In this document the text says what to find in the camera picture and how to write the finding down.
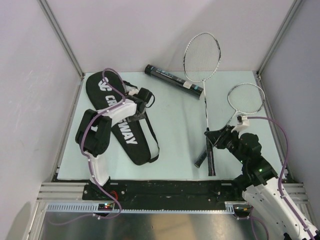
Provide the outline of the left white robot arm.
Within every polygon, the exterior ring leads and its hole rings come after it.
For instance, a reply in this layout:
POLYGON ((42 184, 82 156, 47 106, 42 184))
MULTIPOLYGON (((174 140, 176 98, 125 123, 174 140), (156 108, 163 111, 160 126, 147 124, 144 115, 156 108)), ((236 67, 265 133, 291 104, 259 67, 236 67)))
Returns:
POLYGON ((127 155, 138 166, 153 163, 159 158, 158 154, 151 156, 140 124, 140 120, 145 120, 156 142, 157 137, 146 113, 146 109, 155 102, 154 94, 146 88, 134 88, 119 95, 119 99, 112 94, 106 95, 101 104, 94 106, 95 109, 86 110, 75 135, 81 153, 88 158, 91 181, 96 184, 93 193, 101 200, 111 194, 111 187, 106 184, 110 175, 104 162, 99 159, 107 151, 111 135, 115 135, 127 155))

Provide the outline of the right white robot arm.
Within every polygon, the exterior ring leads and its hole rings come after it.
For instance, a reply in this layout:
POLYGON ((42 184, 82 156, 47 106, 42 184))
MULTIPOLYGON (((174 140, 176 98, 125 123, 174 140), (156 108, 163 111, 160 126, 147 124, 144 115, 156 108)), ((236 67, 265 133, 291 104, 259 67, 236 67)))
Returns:
POLYGON ((232 197, 245 200, 284 240, 318 240, 320 231, 297 207, 272 165, 262 156, 262 145, 253 133, 239 134, 230 125, 206 131, 217 149, 227 149, 240 163, 242 173, 233 180, 232 197))

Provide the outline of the black racket bag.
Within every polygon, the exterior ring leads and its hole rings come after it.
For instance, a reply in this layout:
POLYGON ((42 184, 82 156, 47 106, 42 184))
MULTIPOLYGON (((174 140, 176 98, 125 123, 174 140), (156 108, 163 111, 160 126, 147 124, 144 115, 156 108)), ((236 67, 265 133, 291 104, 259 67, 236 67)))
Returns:
MULTIPOLYGON (((121 81, 115 73, 106 71, 89 76, 85 90, 93 107, 102 110, 121 101, 127 87, 131 86, 129 82, 121 81)), ((156 154, 153 156, 141 121, 127 122, 124 119, 114 125, 111 132, 135 165, 141 166, 158 160, 160 148, 156 147, 156 154)))

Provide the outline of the black shuttlecock tube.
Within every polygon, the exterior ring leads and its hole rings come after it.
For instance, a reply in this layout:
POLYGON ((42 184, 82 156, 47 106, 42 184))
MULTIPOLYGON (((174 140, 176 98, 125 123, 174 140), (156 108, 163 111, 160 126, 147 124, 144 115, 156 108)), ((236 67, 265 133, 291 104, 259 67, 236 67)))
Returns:
POLYGON ((182 79, 172 73, 169 73, 161 68, 148 64, 144 73, 153 78, 162 80, 194 97, 200 99, 203 96, 204 89, 188 80, 182 79))

